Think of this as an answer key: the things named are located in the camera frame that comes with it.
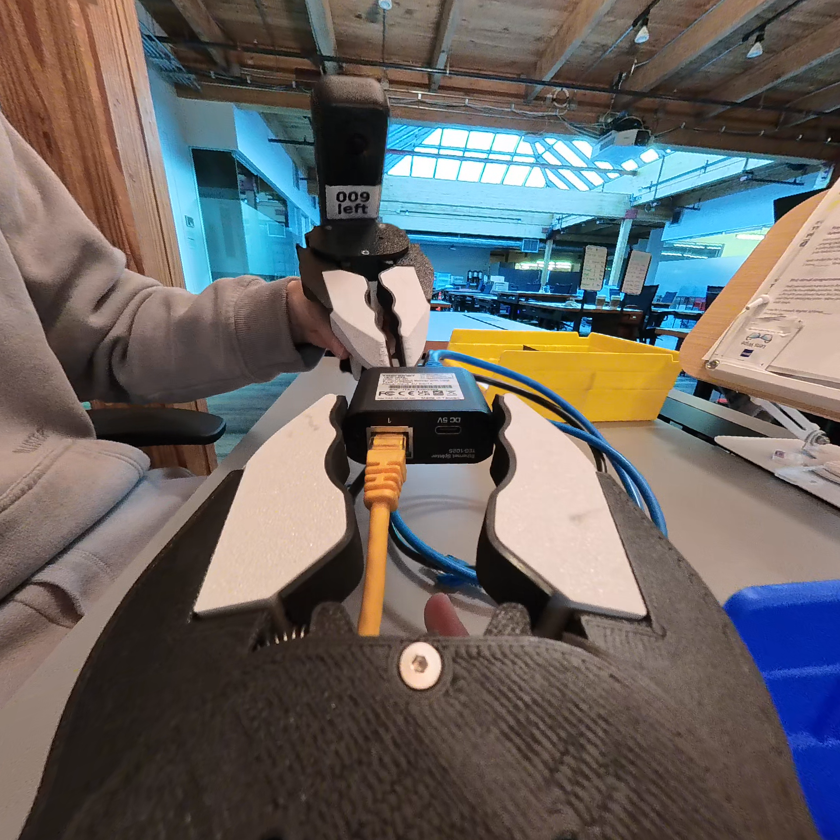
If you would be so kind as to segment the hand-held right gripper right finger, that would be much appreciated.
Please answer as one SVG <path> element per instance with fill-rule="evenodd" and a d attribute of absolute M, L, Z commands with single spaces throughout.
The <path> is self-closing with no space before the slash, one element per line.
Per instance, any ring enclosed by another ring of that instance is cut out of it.
<path fill-rule="evenodd" d="M 496 602 L 539 617 L 558 596 L 574 610 L 645 617 L 647 608 L 593 464 L 515 395 L 498 395 L 490 464 L 495 489 L 476 551 Z"/>

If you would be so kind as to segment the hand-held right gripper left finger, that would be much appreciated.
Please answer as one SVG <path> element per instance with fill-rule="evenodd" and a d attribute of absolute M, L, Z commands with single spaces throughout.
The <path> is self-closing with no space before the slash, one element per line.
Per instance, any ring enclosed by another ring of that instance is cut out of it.
<path fill-rule="evenodd" d="M 201 617 L 268 608 L 310 618 L 361 581 L 363 548 L 341 423 L 327 394 L 248 461 L 195 602 Z"/>

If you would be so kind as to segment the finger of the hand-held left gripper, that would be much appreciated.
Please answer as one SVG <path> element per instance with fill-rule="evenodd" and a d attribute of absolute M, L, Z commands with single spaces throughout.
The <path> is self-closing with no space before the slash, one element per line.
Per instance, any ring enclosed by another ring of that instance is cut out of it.
<path fill-rule="evenodd" d="M 382 286 L 392 298 L 397 364 L 402 368 L 413 367 L 425 350 L 430 315 L 428 300 L 412 266 L 394 266 L 383 271 Z"/>
<path fill-rule="evenodd" d="M 348 351 L 353 375 L 390 368 L 392 357 L 371 305 L 368 280 L 344 269 L 326 270 L 322 278 L 331 307 L 332 330 Z"/>

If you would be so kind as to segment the black ethernet splitter box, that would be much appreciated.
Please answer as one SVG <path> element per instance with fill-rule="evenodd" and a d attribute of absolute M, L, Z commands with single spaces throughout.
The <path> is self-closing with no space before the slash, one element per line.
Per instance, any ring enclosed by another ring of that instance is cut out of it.
<path fill-rule="evenodd" d="M 364 371 L 343 424 L 348 457 L 365 462 L 375 434 L 406 436 L 406 461 L 478 464 L 491 457 L 497 426 L 475 378 L 459 367 Z"/>

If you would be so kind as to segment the grey desk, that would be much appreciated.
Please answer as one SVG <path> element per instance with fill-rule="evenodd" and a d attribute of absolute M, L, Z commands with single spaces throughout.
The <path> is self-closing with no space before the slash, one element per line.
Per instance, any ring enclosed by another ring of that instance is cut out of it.
<path fill-rule="evenodd" d="M 64 706 L 102 629 L 149 562 L 233 469 L 278 428 L 327 393 L 349 396 L 335 359 L 301 374 L 198 491 L 2 709 L 2 838 L 17 838 L 36 796 Z M 659 420 L 602 423 L 659 500 L 671 542 L 720 602 L 752 585 L 838 578 L 838 511 L 721 448 Z M 488 496 L 487 463 L 409 469 L 401 512 L 438 550 L 473 560 Z"/>

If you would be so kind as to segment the person's left hand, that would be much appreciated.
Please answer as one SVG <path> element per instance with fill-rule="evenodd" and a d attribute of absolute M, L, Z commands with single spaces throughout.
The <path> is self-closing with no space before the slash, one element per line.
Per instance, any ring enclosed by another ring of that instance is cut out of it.
<path fill-rule="evenodd" d="M 299 278 L 287 283 L 287 318 L 294 344 L 326 350 L 342 361 L 350 357 L 332 330 L 329 312 L 320 302 L 307 298 Z"/>

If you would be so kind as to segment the person's right hand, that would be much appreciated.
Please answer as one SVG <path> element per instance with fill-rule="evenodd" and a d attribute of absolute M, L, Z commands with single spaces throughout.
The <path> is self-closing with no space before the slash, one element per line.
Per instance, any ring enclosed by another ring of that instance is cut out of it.
<path fill-rule="evenodd" d="M 423 619 L 426 632 L 432 636 L 467 637 L 468 629 L 456 613 L 449 597 L 442 592 L 435 593 L 427 600 Z"/>

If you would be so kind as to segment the yellow plastic bin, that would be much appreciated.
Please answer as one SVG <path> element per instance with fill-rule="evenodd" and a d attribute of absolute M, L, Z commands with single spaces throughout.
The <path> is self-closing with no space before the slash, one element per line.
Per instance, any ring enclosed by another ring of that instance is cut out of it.
<path fill-rule="evenodd" d="M 493 345 L 489 361 L 540 382 L 594 423 L 656 419 L 681 369 L 675 351 L 600 333 L 522 332 Z"/>
<path fill-rule="evenodd" d="M 507 351 L 586 353 L 592 349 L 592 345 L 587 337 L 576 332 L 456 329 L 451 334 L 447 348 L 486 361 L 499 362 L 502 354 Z"/>

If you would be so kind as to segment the row of background tables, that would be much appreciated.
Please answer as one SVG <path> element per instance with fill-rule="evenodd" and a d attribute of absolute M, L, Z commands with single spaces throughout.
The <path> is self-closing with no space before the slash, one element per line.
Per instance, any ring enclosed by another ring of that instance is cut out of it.
<path fill-rule="evenodd" d="M 652 292 L 639 299 L 625 301 L 624 295 L 607 300 L 604 295 L 584 292 L 580 295 L 499 291 L 479 292 L 464 289 L 443 289 L 433 294 L 433 309 L 463 312 L 488 321 L 501 319 L 505 327 L 514 322 L 543 329 L 594 332 L 615 338 L 655 343 L 671 335 L 681 343 L 700 320 L 705 302 L 692 306 L 669 293 L 666 301 L 655 301 Z"/>

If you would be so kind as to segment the white document holder base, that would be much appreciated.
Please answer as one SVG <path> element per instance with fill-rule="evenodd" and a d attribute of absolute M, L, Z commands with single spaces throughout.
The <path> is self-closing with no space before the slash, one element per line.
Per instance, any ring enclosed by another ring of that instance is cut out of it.
<path fill-rule="evenodd" d="M 792 431 L 793 438 L 723 435 L 715 443 L 838 508 L 839 447 L 793 407 L 756 396 L 751 401 Z"/>

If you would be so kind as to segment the person's grey clothed body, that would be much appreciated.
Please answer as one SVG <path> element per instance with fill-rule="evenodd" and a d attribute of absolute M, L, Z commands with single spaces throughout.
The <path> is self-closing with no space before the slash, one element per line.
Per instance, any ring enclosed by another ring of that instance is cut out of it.
<path fill-rule="evenodd" d="M 2 704 L 203 483 L 95 438 L 70 369 L 125 258 L 2 117 Z"/>

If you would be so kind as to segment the ceiling projector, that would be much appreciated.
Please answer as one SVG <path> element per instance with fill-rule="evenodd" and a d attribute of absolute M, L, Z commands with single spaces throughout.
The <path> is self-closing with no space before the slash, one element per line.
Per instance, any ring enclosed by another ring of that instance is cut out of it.
<path fill-rule="evenodd" d="M 605 130 L 592 144 L 592 159 L 607 158 L 619 154 L 617 150 L 646 148 L 653 134 L 638 117 L 623 116 L 615 118 L 605 126 Z"/>

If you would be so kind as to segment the wooden document holder board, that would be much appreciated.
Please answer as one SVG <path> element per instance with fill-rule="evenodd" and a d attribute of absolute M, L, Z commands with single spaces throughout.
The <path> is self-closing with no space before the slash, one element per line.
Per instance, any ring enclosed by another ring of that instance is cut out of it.
<path fill-rule="evenodd" d="M 800 230 L 813 216 L 823 198 L 829 194 L 829 190 L 819 192 L 783 215 L 730 279 L 683 342 L 679 361 L 688 375 L 720 389 L 760 397 L 792 406 L 805 413 L 839 420 L 837 389 L 760 371 L 726 370 L 723 365 L 709 369 L 705 360 L 713 345 L 741 311 L 759 295 L 760 287 L 776 263 L 790 249 Z"/>

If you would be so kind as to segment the blue plastic bin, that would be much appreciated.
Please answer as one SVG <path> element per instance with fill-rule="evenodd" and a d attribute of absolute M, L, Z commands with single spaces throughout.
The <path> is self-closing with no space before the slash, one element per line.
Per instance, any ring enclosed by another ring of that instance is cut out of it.
<path fill-rule="evenodd" d="M 839 838 L 839 581 L 743 589 L 723 606 L 780 716 L 823 838 Z"/>

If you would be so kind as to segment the printed instruction sheet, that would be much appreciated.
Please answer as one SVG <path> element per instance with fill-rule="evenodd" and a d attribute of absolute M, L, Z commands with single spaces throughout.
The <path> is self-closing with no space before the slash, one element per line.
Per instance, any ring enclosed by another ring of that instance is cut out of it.
<path fill-rule="evenodd" d="M 703 356 L 708 377 L 825 416 L 839 404 L 838 184 Z"/>

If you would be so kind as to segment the wooden door frame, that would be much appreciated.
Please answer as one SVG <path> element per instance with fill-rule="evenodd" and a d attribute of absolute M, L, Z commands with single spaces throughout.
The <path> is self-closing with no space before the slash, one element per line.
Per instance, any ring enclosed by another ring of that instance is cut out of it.
<path fill-rule="evenodd" d="M 2 117 L 60 179 L 125 269 L 94 298 L 86 362 L 131 300 L 162 286 L 133 273 L 163 267 L 182 281 L 161 147 L 129 2 L 2 2 Z"/>

